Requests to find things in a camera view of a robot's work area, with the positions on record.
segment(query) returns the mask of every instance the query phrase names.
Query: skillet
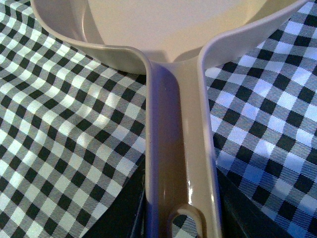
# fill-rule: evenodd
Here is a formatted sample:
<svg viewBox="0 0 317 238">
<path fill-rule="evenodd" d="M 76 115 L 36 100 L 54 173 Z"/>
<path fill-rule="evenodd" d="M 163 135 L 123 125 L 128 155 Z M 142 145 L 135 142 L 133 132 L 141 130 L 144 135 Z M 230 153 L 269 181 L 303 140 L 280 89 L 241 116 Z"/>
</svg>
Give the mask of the skillet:
<svg viewBox="0 0 317 238">
<path fill-rule="evenodd" d="M 146 236 L 191 216 L 221 237 L 204 70 L 256 47 L 307 0 L 31 0 L 42 26 L 101 62 L 146 73 Z"/>
</svg>

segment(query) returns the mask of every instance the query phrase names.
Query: pan handle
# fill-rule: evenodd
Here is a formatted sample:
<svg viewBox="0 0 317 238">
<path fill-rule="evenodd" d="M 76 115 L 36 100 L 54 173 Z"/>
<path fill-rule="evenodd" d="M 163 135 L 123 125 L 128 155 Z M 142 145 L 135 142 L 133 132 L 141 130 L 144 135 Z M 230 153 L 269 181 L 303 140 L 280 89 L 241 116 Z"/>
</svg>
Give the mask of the pan handle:
<svg viewBox="0 0 317 238">
<path fill-rule="evenodd" d="M 187 204 L 183 213 L 199 212 L 202 237 L 221 237 L 207 88 L 202 64 L 197 62 L 197 58 L 151 61 L 147 68 L 148 238 L 167 237 L 170 211 L 179 204 Z"/>
</svg>

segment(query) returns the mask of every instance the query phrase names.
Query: black and white checkered cloth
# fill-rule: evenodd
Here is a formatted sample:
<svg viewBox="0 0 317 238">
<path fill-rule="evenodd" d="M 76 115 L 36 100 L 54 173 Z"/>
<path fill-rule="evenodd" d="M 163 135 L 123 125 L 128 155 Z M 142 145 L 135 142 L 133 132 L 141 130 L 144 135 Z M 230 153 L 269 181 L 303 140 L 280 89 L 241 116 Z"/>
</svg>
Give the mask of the black and white checkered cloth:
<svg viewBox="0 0 317 238">
<path fill-rule="evenodd" d="M 218 168 L 296 238 L 317 237 L 317 1 L 206 71 Z"/>
<path fill-rule="evenodd" d="M 0 0 L 0 19 L 0 238 L 81 237 L 145 157 L 145 76 L 49 35 L 27 0 Z M 317 1 L 206 76 L 218 168 L 317 237 Z M 194 222 L 173 231 L 194 237 Z"/>
<path fill-rule="evenodd" d="M 80 237 L 145 157 L 145 76 L 48 35 L 27 0 L 0 10 L 0 237 Z"/>
</svg>

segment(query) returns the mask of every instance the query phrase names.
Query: checkered fabric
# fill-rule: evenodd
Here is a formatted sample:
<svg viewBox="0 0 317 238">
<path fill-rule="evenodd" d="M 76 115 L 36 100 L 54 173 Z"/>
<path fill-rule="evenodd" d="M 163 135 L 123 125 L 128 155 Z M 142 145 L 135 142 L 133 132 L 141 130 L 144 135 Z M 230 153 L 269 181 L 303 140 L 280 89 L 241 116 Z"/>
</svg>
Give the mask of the checkered fabric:
<svg viewBox="0 0 317 238">
<path fill-rule="evenodd" d="M 180 215 L 174 219 L 172 230 L 175 238 L 197 237 L 195 221 L 185 215 Z"/>
<path fill-rule="evenodd" d="M 145 76 L 49 35 L 27 0 L 0 19 L 0 237 L 81 237 L 145 157 Z"/>
<path fill-rule="evenodd" d="M 27 0 L 0 0 L 0 19 L 0 238 L 80 237 L 144 159 L 145 77 L 49 35 Z M 218 168 L 295 238 L 317 237 L 316 27 L 311 0 L 206 71 Z"/>
<path fill-rule="evenodd" d="M 317 1 L 206 71 L 218 168 L 296 238 L 317 237 Z"/>
</svg>

